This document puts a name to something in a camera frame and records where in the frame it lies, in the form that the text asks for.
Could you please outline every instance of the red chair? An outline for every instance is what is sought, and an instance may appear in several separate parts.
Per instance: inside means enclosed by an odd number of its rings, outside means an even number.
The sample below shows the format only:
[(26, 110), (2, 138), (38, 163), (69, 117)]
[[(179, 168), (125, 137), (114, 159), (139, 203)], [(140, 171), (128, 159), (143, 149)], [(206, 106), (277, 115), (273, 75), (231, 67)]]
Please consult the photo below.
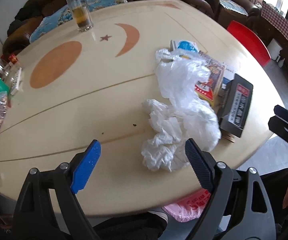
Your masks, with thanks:
[(269, 55), (264, 43), (249, 28), (239, 22), (232, 21), (228, 25), (227, 31), (244, 45), (262, 67), (265, 67), (271, 60), (271, 55)]

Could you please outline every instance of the cream-colored table top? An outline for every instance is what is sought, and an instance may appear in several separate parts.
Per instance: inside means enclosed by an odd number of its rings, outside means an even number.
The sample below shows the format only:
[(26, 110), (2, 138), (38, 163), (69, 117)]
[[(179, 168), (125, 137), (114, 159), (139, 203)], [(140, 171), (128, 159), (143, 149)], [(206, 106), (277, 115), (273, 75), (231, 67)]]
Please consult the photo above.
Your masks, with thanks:
[[(155, 135), (142, 102), (168, 103), (154, 75), (155, 51), (172, 39), (195, 41), (216, 60), (240, 67), (238, 73), (254, 85), (243, 135), (236, 143), (220, 140), (212, 151), (217, 161), (237, 168), (271, 137), (268, 120), (274, 106), (283, 105), (275, 87), (252, 55), (211, 18), (178, 0), (131, 2), (95, 11), (92, 18), (92, 30), (78, 33), (74, 21), (65, 23), (18, 55), (23, 91), (12, 99), (0, 129), (2, 195), (17, 199), (30, 168), (54, 169), (93, 139), (101, 142), (102, 155), (77, 194), (87, 215), (145, 210), (199, 189), (190, 166), (151, 172), (140, 154), (142, 143)], [(75, 63), (49, 85), (32, 88), (36, 64), (67, 41), (82, 44)], [(54, 192), (51, 197), (58, 211)]]

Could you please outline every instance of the brown liquid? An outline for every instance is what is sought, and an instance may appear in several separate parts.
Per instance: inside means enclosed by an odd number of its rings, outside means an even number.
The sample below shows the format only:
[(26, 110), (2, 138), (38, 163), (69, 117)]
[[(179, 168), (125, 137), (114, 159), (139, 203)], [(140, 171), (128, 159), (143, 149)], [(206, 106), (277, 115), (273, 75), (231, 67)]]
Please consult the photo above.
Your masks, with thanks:
[(73, 18), (75, 19), (77, 26), (79, 28), (92, 25), (92, 22), (88, 13), (89, 12), (86, 6), (79, 6), (73, 9), (72, 11)]

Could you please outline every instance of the black box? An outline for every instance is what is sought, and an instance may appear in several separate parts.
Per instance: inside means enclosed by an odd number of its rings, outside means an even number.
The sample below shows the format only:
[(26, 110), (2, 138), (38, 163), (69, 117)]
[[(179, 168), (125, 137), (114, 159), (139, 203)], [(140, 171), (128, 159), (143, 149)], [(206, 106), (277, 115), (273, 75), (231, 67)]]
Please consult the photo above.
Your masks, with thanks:
[(253, 85), (235, 74), (234, 79), (226, 85), (223, 103), (217, 113), (220, 129), (241, 137), (252, 94)]

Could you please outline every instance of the pink plastic bag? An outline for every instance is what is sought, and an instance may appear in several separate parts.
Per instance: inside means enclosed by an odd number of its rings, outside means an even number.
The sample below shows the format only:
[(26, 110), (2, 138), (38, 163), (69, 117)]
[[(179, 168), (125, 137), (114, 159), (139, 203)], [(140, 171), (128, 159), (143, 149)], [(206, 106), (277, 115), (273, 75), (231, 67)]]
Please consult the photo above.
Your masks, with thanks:
[(208, 190), (202, 188), (189, 198), (164, 206), (162, 209), (176, 221), (188, 222), (201, 216), (210, 195)]

